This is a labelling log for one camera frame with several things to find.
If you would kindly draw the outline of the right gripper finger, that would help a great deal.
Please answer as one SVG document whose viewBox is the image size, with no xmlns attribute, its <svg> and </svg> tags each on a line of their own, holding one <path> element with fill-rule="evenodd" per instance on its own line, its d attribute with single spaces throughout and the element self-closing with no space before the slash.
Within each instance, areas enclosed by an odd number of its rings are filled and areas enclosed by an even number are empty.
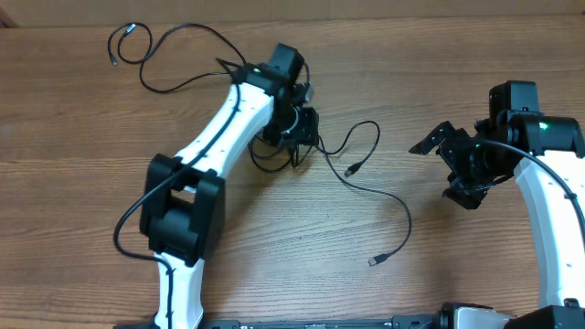
<svg viewBox="0 0 585 329">
<path fill-rule="evenodd" d="M 445 139 L 451 137 L 455 132 L 449 121 L 440 123 L 423 140 L 416 143 L 409 149 L 410 154 L 426 155 L 433 148 L 440 145 Z"/>
<path fill-rule="evenodd" d="M 487 195 L 487 191 L 487 187 L 451 186 L 442 192 L 442 196 L 465 209 L 477 209 Z"/>
</svg>

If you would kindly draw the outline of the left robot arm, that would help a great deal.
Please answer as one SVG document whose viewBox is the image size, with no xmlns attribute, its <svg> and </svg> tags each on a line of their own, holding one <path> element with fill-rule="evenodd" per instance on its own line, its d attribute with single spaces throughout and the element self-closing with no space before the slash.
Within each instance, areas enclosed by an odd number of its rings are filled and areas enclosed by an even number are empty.
<svg viewBox="0 0 585 329">
<path fill-rule="evenodd" d="M 280 44 L 270 60 L 242 66 L 222 61 L 231 77 L 229 95 L 203 132 L 173 157 L 150 162 L 144 195 L 121 216 L 113 232 L 119 249 L 122 226 L 135 210 L 159 270 L 159 307 L 145 328 L 198 328 L 204 318 L 204 267 L 225 222 L 226 180 L 241 154 L 259 136 L 290 151 L 317 142 L 318 114 L 309 103 L 308 70 L 296 48 Z"/>
</svg>

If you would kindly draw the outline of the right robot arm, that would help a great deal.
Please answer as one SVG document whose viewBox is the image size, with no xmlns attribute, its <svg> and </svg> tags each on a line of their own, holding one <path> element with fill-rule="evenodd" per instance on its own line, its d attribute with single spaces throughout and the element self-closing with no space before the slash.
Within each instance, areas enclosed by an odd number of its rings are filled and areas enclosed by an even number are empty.
<svg viewBox="0 0 585 329">
<path fill-rule="evenodd" d="M 537 254 L 538 308 L 524 315 L 447 302 L 417 315 L 409 328 L 581 328 L 584 325 L 584 137 L 578 121 L 539 109 L 533 81 L 509 80 L 489 91 L 489 116 L 475 135 L 442 122 L 410 148 L 436 152 L 448 165 L 443 195 L 478 208 L 509 179 L 526 204 Z"/>
</svg>

